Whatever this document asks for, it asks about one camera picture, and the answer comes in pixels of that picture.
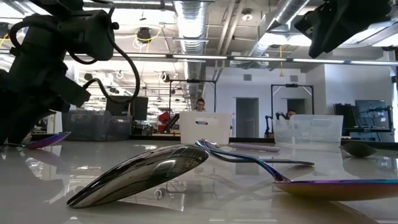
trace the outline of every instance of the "desk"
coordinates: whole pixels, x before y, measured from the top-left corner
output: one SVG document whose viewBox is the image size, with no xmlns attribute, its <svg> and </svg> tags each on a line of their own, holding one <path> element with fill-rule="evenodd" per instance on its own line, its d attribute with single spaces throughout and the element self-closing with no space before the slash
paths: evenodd
<svg viewBox="0 0 398 224">
<path fill-rule="evenodd" d="M 63 142 L 45 148 L 60 156 L 61 168 L 19 154 L 0 161 L 0 216 L 9 223 L 397 223 L 398 198 L 364 202 L 313 202 L 273 187 L 271 176 L 255 164 L 237 166 L 209 158 L 169 183 L 175 192 L 157 199 L 156 188 L 100 207 L 71 210 L 66 200 L 103 172 L 155 147 L 178 141 Z M 339 149 L 283 149 L 279 153 L 239 151 L 266 158 L 315 162 L 315 167 L 277 164 L 294 180 L 398 178 L 398 152 L 379 151 L 370 160 L 342 158 Z"/>
</svg>

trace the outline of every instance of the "computer monitor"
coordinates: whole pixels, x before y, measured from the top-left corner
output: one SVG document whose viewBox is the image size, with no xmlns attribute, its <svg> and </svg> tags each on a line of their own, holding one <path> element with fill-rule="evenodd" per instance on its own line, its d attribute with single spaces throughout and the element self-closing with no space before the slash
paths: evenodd
<svg viewBox="0 0 398 224">
<path fill-rule="evenodd" d="M 112 96 L 115 100 L 125 101 L 131 96 Z M 106 101 L 106 111 L 109 111 L 112 116 L 127 116 L 129 104 L 120 105 Z M 136 121 L 145 121 L 148 113 L 148 97 L 137 97 L 134 102 L 130 104 L 130 116 L 133 116 Z"/>
<path fill-rule="evenodd" d="M 356 100 L 355 107 L 360 118 L 385 118 L 387 115 L 384 100 Z"/>
</svg>

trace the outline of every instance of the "ceiling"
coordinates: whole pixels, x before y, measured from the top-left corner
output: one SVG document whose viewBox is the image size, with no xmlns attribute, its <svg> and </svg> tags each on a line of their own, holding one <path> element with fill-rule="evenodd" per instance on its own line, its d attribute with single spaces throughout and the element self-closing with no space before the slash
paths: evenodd
<svg viewBox="0 0 398 224">
<path fill-rule="evenodd" d="M 129 2 L 128 0 L 118 0 L 118 2 Z M 36 7 L 29 1 L 20 0 L 19 2 L 26 4 L 33 9 L 33 11 L 45 14 L 46 12 Z M 231 0 L 215 0 L 210 3 L 207 8 L 206 17 L 206 43 L 205 54 L 216 54 L 220 36 L 223 30 L 223 23 L 226 19 L 226 13 Z M 250 51 L 258 38 L 257 28 L 262 21 L 265 14 L 268 14 L 275 10 L 278 6 L 279 0 L 247 0 L 242 1 L 244 4 L 243 8 L 251 10 L 252 19 L 250 21 L 244 21 L 240 17 L 241 15 L 236 12 L 233 16 L 239 16 L 237 26 L 233 32 L 233 39 L 229 46 L 225 46 L 227 54 L 238 52 L 238 54 L 244 55 L 247 51 Z M 322 0 L 312 0 L 306 8 L 303 9 L 299 15 L 314 9 L 319 6 Z M 16 10 L 15 7 L 11 7 L 7 4 L 7 1 L 0 1 L 0 22 L 19 22 L 24 15 Z M 113 21 L 120 24 L 120 29 L 116 31 L 116 43 L 125 52 L 142 52 L 142 53 L 182 53 L 180 42 L 175 40 L 178 37 L 177 18 L 175 13 L 172 11 L 156 11 L 156 10 L 141 10 L 141 9 L 116 9 L 113 14 Z M 140 27 L 148 27 L 152 37 L 156 37 L 151 40 L 150 44 L 140 44 L 136 39 L 136 32 Z M 5 41 L 1 49 L 9 49 L 11 43 Z M 267 54 L 272 57 L 297 57 L 297 58 L 309 58 L 308 47 L 299 47 L 292 45 L 283 45 L 281 48 L 268 48 Z M 361 47 L 355 49 L 336 49 L 330 54 L 321 55 L 320 58 L 348 58 L 348 59 L 366 59 L 375 60 L 382 57 L 382 50 L 376 47 Z M 169 94 L 167 87 L 168 83 L 163 82 L 162 74 L 169 74 L 172 79 L 185 79 L 186 74 L 184 72 L 183 61 L 174 62 L 142 62 L 135 61 L 136 67 L 140 72 L 141 86 L 159 87 L 158 89 L 147 91 L 141 91 L 143 95 L 150 96 L 166 96 Z M 273 70 L 280 66 L 279 62 L 270 62 L 269 68 Z M 86 73 L 93 73 L 101 77 L 113 77 L 112 85 L 120 86 L 120 89 L 132 93 L 134 91 L 135 79 L 131 72 L 129 64 L 123 60 L 112 60 L 108 62 L 97 62 L 94 65 L 80 65 L 76 64 L 78 71 L 80 71 L 79 82 L 84 83 L 84 75 Z M 284 68 L 299 68 L 305 71 L 310 66 L 306 63 L 284 63 Z M 173 83 L 174 88 L 177 89 L 176 96 L 180 95 L 183 99 L 183 95 L 186 94 L 186 87 L 184 83 Z M 100 96 L 101 93 L 97 86 L 90 89 L 91 93 L 95 96 Z"/>
</svg>

